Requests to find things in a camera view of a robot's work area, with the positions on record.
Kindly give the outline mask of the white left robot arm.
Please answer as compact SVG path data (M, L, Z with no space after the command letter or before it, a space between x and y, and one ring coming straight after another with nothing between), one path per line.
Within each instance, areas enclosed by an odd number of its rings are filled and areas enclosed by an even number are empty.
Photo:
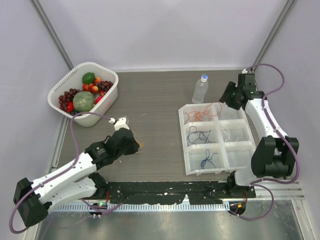
M15 207L9 219L11 232L19 233L13 227L15 213L19 213L24 226L29 228L66 203L89 197L102 199L107 192L107 183L97 170L111 165L123 155L135 154L139 148L133 132L121 128L105 140L92 143L56 171L34 180L26 177L19 180L13 196Z

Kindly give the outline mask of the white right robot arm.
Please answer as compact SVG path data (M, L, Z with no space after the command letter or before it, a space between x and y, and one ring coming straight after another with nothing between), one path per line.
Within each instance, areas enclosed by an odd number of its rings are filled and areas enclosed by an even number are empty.
M299 141L289 137L277 123L265 93L257 90L255 74L240 73L237 83L230 81L219 101L234 110L244 110L259 136L250 165L227 178L225 190L230 197L236 198L262 181L287 184L285 178L299 174Z

